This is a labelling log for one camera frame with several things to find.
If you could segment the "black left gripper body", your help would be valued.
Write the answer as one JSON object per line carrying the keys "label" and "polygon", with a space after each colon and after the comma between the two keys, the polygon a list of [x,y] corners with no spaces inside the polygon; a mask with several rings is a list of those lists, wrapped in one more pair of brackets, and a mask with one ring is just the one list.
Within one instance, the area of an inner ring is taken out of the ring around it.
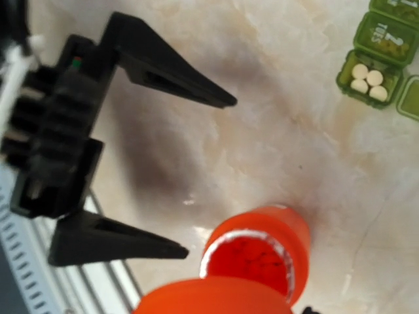
{"label": "black left gripper body", "polygon": [[55,65],[25,76],[41,96],[18,93],[1,144],[17,172],[13,213],[59,218],[83,208],[103,149],[91,133],[116,64],[111,43],[71,35]]}

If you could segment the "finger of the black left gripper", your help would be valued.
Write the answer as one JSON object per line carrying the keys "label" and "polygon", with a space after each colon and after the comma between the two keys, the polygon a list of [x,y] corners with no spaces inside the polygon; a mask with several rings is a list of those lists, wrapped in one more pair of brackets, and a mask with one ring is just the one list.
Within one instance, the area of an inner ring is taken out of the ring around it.
{"label": "finger of the black left gripper", "polygon": [[165,237],[80,211],[57,221],[48,263],[64,267],[131,258],[185,259],[188,254]]}
{"label": "finger of the black left gripper", "polygon": [[216,108],[237,99],[205,77],[140,18],[114,12],[101,37],[130,82]]}

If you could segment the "red cylindrical can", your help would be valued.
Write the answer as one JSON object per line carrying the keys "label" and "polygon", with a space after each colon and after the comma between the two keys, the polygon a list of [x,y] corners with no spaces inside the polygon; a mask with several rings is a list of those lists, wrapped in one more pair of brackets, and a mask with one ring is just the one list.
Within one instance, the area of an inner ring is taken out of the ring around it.
{"label": "red cylindrical can", "polygon": [[199,276],[255,281],[294,305],[308,282],[310,242],[309,225],[294,209],[258,207],[228,218],[212,231]]}

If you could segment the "green pill organizer box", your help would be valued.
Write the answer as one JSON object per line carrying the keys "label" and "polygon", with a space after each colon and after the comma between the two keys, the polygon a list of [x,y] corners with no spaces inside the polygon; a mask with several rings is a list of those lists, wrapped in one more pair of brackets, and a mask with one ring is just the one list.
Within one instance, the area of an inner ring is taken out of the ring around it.
{"label": "green pill organizer box", "polygon": [[418,52],[418,2],[371,1],[353,45],[336,78],[340,91],[418,120],[418,75],[406,71]]}

